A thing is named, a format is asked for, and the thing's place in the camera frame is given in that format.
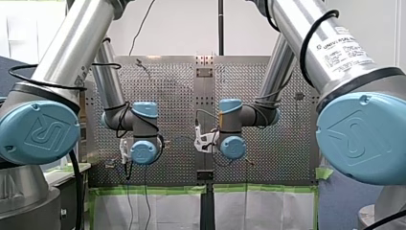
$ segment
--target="white paper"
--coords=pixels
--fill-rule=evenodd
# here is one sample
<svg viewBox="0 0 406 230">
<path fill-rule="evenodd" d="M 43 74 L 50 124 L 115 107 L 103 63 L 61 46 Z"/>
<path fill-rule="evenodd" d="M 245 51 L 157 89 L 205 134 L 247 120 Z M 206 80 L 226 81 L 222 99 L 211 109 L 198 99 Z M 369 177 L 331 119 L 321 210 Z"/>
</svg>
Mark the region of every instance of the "white paper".
<svg viewBox="0 0 406 230">
<path fill-rule="evenodd" d="M 130 195 L 134 219 L 131 230 L 145 229 L 148 208 L 144 195 Z M 199 230 L 200 195 L 149 195 L 147 230 Z M 104 195 L 95 200 L 94 229 L 128 229 L 131 211 L 127 195 Z"/>
<path fill-rule="evenodd" d="M 10 58 L 29 64 L 38 63 L 38 44 L 34 41 L 9 41 Z"/>
<path fill-rule="evenodd" d="M 7 16 L 9 28 L 10 58 L 38 63 L 36 19 L 34 17 Z"/>
<path fill-rule="evenodd" d="M 9 41 L 26 41 L 36 37 L 36 18 L 34 16 L 8 15 L 7 24 Z"/>
<path fill-rule="evenodd" d="M 65 18 L 65 2 L 38 2 L 38 56 L 42 59 Z"/>
<path fill-rule="evenodd" d="M 314 230 L 314 194 L 283 195 L 283 230 Z"/>
<path fill-rule="evenodd" d="M 10 57 L 7 17 L 0 11 L 0 56 Z"/>
</svg>

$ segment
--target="sticker label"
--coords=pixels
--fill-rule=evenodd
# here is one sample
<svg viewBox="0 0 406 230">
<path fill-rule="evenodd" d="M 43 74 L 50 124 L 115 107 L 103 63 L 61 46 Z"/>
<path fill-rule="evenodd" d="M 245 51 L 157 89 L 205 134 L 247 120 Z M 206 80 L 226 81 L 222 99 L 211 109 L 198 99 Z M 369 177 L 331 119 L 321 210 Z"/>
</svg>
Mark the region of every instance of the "sticker label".
<svg viewBox="0 0 406 230">
<path fill-rule="evenodd" d="M 355 38 L 348 34 L 339 34 L 316 46 L 316 55 L 332 73 L 349 70 L 356 65 L 373 63 Z"/>
<path fill-rule="evenodd" d="M 336 27 L 335 31 L 340 35 L 349 35 L 350 34 L 349 29 L 347 29 L 345 27 Z"/>
</svg>

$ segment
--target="wire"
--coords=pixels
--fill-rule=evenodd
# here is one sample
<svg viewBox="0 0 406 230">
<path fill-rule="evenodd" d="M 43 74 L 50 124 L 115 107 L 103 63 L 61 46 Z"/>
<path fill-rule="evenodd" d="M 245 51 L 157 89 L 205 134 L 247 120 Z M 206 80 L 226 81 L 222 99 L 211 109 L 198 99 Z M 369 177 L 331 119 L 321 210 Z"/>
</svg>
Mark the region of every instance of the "wire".
<svg viewBox="0 0 406 230">
<path fill-rule="evenodd" d="M 75 224 L 75 229 L 81 229 L 81 217 L 83 213 L 83 203 L 82 201 L 82 180 L 81 180 L 81 175 L 80 175 L 80 170 L 79 170 L 79 163 L 78 159 L 75 156 L 75 152 L 72 149 L 69 152 L 69 157 L 71 158 L 72 161 L 72 166 L 74 168 L 74 175 L 76 179 L 76 194 L 77 194 L 77 218 L 76 218 L 76 224 Z"/>
<path fill-rule="evenodd" d="M 151 219 L 151 206 L 149 205 L 149 200 L 148 200 L 148 191 L 147 191 L 147 168 L 148 166 L 146 166 L 145 170 L 144 170 L 144 191 L 146 193 L 146 203 L 147 203 L 147 208 L 148 208 L 148 219 L 147 219 L 147 224 L 146 224 L 146 230 L 148 229 L 149 226 L 149 221 Z"/>
<path fill-rule="evenodd" d="M 212 159 L 213 159 L 213 162 L 214 162 L 218 167 L 222 167 L 222 168 L 229 167 L 229 166 L 234 162 L 234 160 L 231 160 L 231 161 L 229 161 L 227 164 L 223 165 L 223 164 L 218 163 L 217 160 L 216 160 L 215 157 L 214 157 L 213 146 L 214 146 L 214 139 L 215 139 L 215 136 L 216 136 L 216 135 L 217 135 L 217 130 L 214 131 L 214 135 L 213 135 L 213 139 L 212 139 Z"/>
<path fill-rule="evenodd" d="M 382 226 L 382 225 L 384 225 L 384 224 L 386 224 L 388 222 L 391 222 L 391 221 L 393 221 L 395 219 L 399 219 L 399 218 L 403 218 L 403 217 L 406 217 L 406 210 L 400 211 L 400 212 L 395 213 L 393 215 L 390 215 L 390 216 L 388 216 L 386 218 L 383 218 L 382 220 L 374 223 L 373 225 L 368 226 L 364 230 L 373 230 L 373 229 L 376 229 L 377 227 L 380 227 L 380 226 Z"/>
<path fill-rule="evenodd" d="M 127 199 L 128 199 L 129 209 L 130 209 L 130 212 L 131 212 L 131 221 L 130 221 L 130 223 L 129 223 L 128 230 L 131 230 L 132 221 L 134 220 L 134 210 L 133 210 L 133 208 L 132 208 L 131 199 L 130 199 L 130 197 L 129 197 L 129 183 L 130 183 L 129 181 L 130 181 L 130 179 L 131 179 L 132 165 L 133 165 L 132 162 L 131 162 L 130 164 L 131 164 L 131 165 L 130 165 L 130 167 L 129 167 L 129 172 L 128 172 L 128 174 L 127 174 L 127 169 L 126 169 L 127 164 L 124 165 L 125 179 L 126 179 L 126 182 L 127 182 L 126 193 L 127 193 Z"/>
<path fill-rule="evenodd" d="M 146 120 L 145 118 L 143 118 L 142 116 L 138 115 L 137 113 L 133 112 L 132 114 L 134 114 L 137 118 L 139 118 L 141 121 L 149 124 L 151 127 L 155 128 L 157 132 L 159 132 L 159 127 L 157 125 L 155 125 L 154 123 Z"/>
<path fill-rule="evenodd" d="M 93 63 L 92 65 L 94 65 L 94 66 L 116 66 L 113 68 L 117 69 L 117 70 L 122 68 L 122 65 L 119 63 Z"/>
<path fill-rule="evenodd" d="M 116 66 L 115 69 L 121 69 L 122 65 L 119 63 L 93 63 L 92 65 L 96 66 Z M 66 86 L 66 85 L 60 85 L 60 84 L 54 84 L 54 83 L 48 83 L 44 81 L 38 81 L 38 80 L 32 80 L 27 77 L 24 77 L 20 74 L 15 73 L 17 70 L 23 70 L 23 69 L 31 69 L 37 67 L 38 64 L 26 64 L 26 65 L 16 65 L 13 66 L 12 68 L 9 69 L 9 74 L 13 76 L 14 78 L 20 79 L 22 81 L 27 81 L 29 83 L 39 85 L 39 86 L 46 86 L 46 87 L 53 87 L 53 88 L 61 88 L 61 89 L 70 89 L 70 90 L 79 90 L 79 91 L 85 91 L 85 87 L 81 86 Z"/>
<path fill-rule="evenodd" d="M 199 112 L 201 112 L 201 113 L 206 113 L 207 115 L 209 115 L 209 116 L 215 118 L 216 120 L 218 120 L 218 117 L 215 116 L 213 113 L 208 112 L 208 111 L 206 111 L 206 110 L 204 110 L 204 109 L 200 109 L 200 108 L 199 108 L 199 109 L 196 109 L 196 119 L 197 119 L 197 115 L 198 115 Z"/>
<path fill-rule="evenodd" d="M 291 75 L 289 76 L 289 78 L 286 80 L 286 82 L 285 82 L 283 85 L 281 85 L 281 87 L 280 87 L 277 91 L 275 91 L 275 92 L 273 92 L 273 93 L 270 93 L 270 94 L 267 94 L 267 95 L 265 95 L 265 96 L 255 97 L 255 99 L 256 99 L 256 100 L 267 99 L 267 98 L 270 98 L 270 97 L 272 97 L 272 96 L 275 96 L 275 95 L 281 93 L 281 91 L 283 91 L 284 88 L 285 88 L 285 87 L 290 83 L 290 81 L 292 80 L 292 76 L 293 76 L 293 74 L 291 74 Z"/>
<path fill-rule="evenodd" d="M 9 74 L 17 79 L 20 79 L 22 81 L 27 81 L 29 83 L 39 85 L 39 86 L 47 86 L 47 87 L 53 87 L 53 88 L 71 89 L 71 90 L 79 90 L 79 91 L 86 90 L 85 87 L 65 86 L 65 85 L 60 85 L 60 84 L 47 83 L 47 82 L 43 82 L 43 81 L 32 80 L 32 79 L 26 78 L 22 75 L 19 75 L 17 73 L 14 73 L 14 71 L 17 71 L 17 70 L 31 69 L 31 68 L 35 68 L 37 66 L 38 66 L 37 64 L 13 66 L 12 68 L 9 69 Z"/>
<path fill-rule="evenodd" d="M 116 129 L 116 137 L 117 138 L 123 138 L 128 133 L 128 131 L 126 130 L 122 134 L 119 134 L 120 130 L 124 129 L 123 120 L 125 118 L 125 114 L 127 113 L 128 109 L 131 107 L 129 102 L 125 102 L 125 104 L 126 104 L 125 110 L 123 110 L 122 113 L 120 114 L 119 124 L 117 125 L 117 129 Z"/>
<path fill-rule="evenodd" d="M 269 9 L 268 9 L 268 0 L 265 0 L 265 15 L 266 15 L 266 19 L 269 22 L 269 25 L 271 25 L 271 27 L 274 28 L 275 31 L 280 32 L 280 29 L 278 28 L 278 26 L 272 21 L 271 13 L 269 13 Z"/>
<path fill-rule="evenodd" d="M 311 82 L 310 77 L 308 76 L 307 69 L 305 66 L 305 57 L 307 54 L 308 44 L 310 43 L 310 39 L 313 37 L 314 33 L 316 33 L 317 29 L 319 29 L 320 25 L 322 25 L 324 21 L 330 19 L 331 17 L 338 18 L 339 16 L 340 12 L 338 12 L 337 10 L 326 12 L 321 18 L 317 19 L 314 22 L 314 24 L 311 26 L 310 30 L 308 31 L 307 35 L 304 38 L 304 43 L 302 44 L 299 62 L 301 66 L 302 75 L 304 76 L 305 81 L 313 88 L 314 88 L 313 83 Z"/>
<path fill-rule="evenodd" d="M 143 21 L 141 22 L 140 28 L 138 29 L 137 34 L 136 34 L 136 35 L 134 36 L 134 38 L 132 39 L 131 49 L 129 50 L 129 53 L 128 53 L 129 56 L 131 56 L 132 50 L 134 49 L 135 40 L 136 40 L 137 37 L 140 35 L 140 32 L 141 32 L 141 30 L 142 30 L 143 27 L 144 27 L 144 23 L 146 22 L 146 19 L 147 19 L 148 15 L 149 15 L 149 11 L 151 10 L 152 5 L 153 5 L 154 3 L 155 3 L 155 0 L 152 0 L 151 3 L 149 4 L 147 13 L 146 13 L 146 15 L 144 16 Z"/>
<path fill-rule="evenodd" d="M 245 103 L 244 105 L 249 106 L 249 107 L 253 108 L 256 112 L 258 112 L 258 113 L 260 114 L 260 116 L 263 118 L 263 120 L 265 120 L 266 126 L 269 126 L 269 120 L 268 120 L 268 118 L 265 116 L 265 114 L 264 114 L 262 111 L 260 111 L 260 109 L 258 109 L 257 107 L 255 107 L 255 106 L 252 105 L 252 104 Z M 264 127 L 257 126 L 257 128 L 259 128 L 259 129 L 266 129 L 266 126 L 264 126 Z"/>
</svg>

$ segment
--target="blue end cap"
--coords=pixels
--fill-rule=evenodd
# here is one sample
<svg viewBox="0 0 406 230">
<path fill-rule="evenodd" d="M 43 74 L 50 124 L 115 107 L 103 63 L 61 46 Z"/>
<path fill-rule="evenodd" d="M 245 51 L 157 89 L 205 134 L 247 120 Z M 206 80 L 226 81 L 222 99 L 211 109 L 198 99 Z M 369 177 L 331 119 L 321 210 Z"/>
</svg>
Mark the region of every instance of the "blue end cap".
<svg viewBox="0 0 406 230">
<path fill-rule="evenodd" d="M 281 110 L 277 108 L 277 114 L 275 114 L 275 118 L 272 121 L 271 126 L 276 124 L 280 118 L 281 118 Z"/>
<path fill-rule="evenodd" d="M 43 165 L 65 156 L 77 143 L 77 115 L 50 101 L 24 103 L 0 119 L 0 156 L 18 165 Z"/>
<path fill-rule="evenodd" d="M 149 141 L 138 141 L 131 147 L 131 159 L 138 165 L 148 165 L 155 160 L 157 148 Z"/>
<path fill-rule="evenodd" d="M 158 106 L 156 103 L 134 103 L 132 111 L 146 118 L 158 118 Z"/>
<path fill-rule="evenodd" d="M 319 116 L 317 141 L 341 173 L 375 185 L 406 184 L 406 102 L 379 93 L 350 93 Z"/>
<path fill-rule="evenodd" d="M 104 126 L 105 128 L 110 128 L 107 122 L 105 121 L 105 112 L 103 112 L 103 114 L 101 115 L 101 125 Z"/>
<path fill-rule="evenodd" d="M 245 151 L 247 150 L 247 145 L 244 139 L 239 136 L 231 136 L 224 139 L 221 143 L 220 151 L 223 155 L 229 159 L 237 160 L 241 158 Z"/>
<path fill-rule="evenodd" d="M 242 100 L 240 99 L 223 99 L 219 105 L 222 113 L 231 113 L 239 108 L 242 108 Z"/>
</svg>

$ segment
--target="pegboard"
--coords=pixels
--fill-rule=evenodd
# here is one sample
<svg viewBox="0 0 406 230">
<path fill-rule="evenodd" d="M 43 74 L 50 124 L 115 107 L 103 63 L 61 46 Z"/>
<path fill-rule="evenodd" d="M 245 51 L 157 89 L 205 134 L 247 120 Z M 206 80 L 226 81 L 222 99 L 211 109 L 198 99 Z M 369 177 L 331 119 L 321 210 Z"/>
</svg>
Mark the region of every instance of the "pegboard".
<svg viewBox="0 0 406 230">
<path fill-rule="evenodd" d="M 260 57 L 215 57 L 216 113 L 221 99 L 240 98 L 251 103 L 259 93 L 266 66 L 267 61 Z M 296 67 L 282 92 L 280 120 L 266 129 L 244 127 L 242 135 L 247 142 L 247 160 L 230 163 L 216 155 L 218 165 L 214 164 L 214 183 L 314 183 L 318 154 L 313 136 L 317 99 L 304 81 L 300 68 Z"/>
<path fill-rule="evenodd" d="M 137 65 L 138 60 L 147 70 Z M 149 185 L 194 185 L 196 170 L 214 169 L 216 183 L 311 184 L 317 163 L 315 140 L 311 137 L 315 121 L 315 98 L 302 80 L 298 69 L 282 96 L 282 117 L 277 125 L 266 130 L 245 127 L 248 159 L 223 168 L 213 164 L 209 154 L 197 152 L 193 146 L 194 118 L 197 108 L 217 112 L 223 98 L 254 100 L 259 92 L 269 57 L 117 57 L 123 68 L 120 78 L 127 101 L 158 103 L 158 126 L 165 136 L 167 148 L 162 158 L 147 168 Z M 212 68 L 213 75 L 201 78 L 199 68 Z M 115 131 L 101 125 L 103 113 L 100 95 L 92 81 L 87 82 L 87 149 L 92 163 L 91 187 L 125 184 L 120 162 L 119 143 Z M 297 101 L 295 94 L 304 99 Z M 213 119 L 201 121 L 203 129 L 215 127 Z M 221 155 L 214 156 L 227 163 Z M 144 184 L 145 167 L 133 166 L 130 184 Z"/>
<path fill-rule="evenodd" d="M 140 60 L 143 67 L 137 65 Z M 147 168 L 149 185 L 194 185 L 195 154 L 193 146 L 194 111 L 193 78 L 194 57 L 118 57 L 123 66 L 119 71 L 127 101 L 156 102 L 158 127 L 165 137 L 167 147 L 159 161 Z M 87 105 L 87 114 L 93 122 L 93 137 L 88 138 L 92 154 L 92 170 L 89 184 L 92 187 L 114 186 L 127 183 L 121 165 L 119 144 L 115 131 L 101 125 L 103 113 L 99 92 L 93 84 L 86 98 L 93 99 Z M 144 184 L 145 167 L 133 166 L 130 184 Z"/>
</svg>

